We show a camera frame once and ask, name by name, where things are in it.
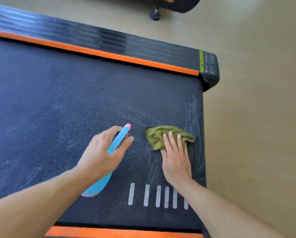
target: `treadmill belt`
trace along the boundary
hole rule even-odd
[[[144,129],[173,125],[195,135],[192,176],[206,186],[202,98],[194,77],[0,39],[0,198],[72,169],[95,134],[130,123],[134,143],[107,186],[80,196],[59,224],[201,230],[183,197],[173,202]]]

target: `orange trim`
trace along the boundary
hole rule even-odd
[[[0,37],[14,39],[18,41],[30,42],[34,44],[40,44],[40,45],[49,46],[49,47],[60,48],[60,49],[79,52],[79,53],[85,53],[85,54],[90,54],[94,56],[120,60],[120,61],[136,63],[136,64],[145,65],[145,66],[154,67],[154,68],[166,69],[166,70],[175,71],[179,73],[191,74],[195,76],[199,75],[199,70],[177,67],[174,65],[153,62],[149,60],[143,60],[140,58],[128,57],[120,54],[114,54],[114,53],[104,52],[104,51],[90,49],[86,47],[79,47],[71,44],[60,43],[60,42],[55,42],[55,41],[50,41],[50,40],[45,40],[45,39],[40,39],[35,37],[23,36],[15,33],[10,33],[10,32],[0,31]]]
[[[203,238],[202,234],[52,226],[45,236],[76,238]]]

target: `green cloth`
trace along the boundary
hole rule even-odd
[[[145,129],[146,138],[149,144],[152,146],[153,150],[166,149],[163,143],[163,134],[169,135],[169,132],[172,131],[174,139],[177,143],[177,135],[180,134],[182,137],[182,145],[185,147],[185,142],[193,143],[195,137],[185,132],[184,130],[174,127],[174,126],[157,126],[157,127],[148,127]]]

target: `treadmill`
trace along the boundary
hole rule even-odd
[[[72,169],[95,134],[130,123],[106,187],[46,236],[208,236],[144,129],[195,135],[192,177],[206,187],[203,92],[218,81],[215,54],[0,6],[0,198]]]

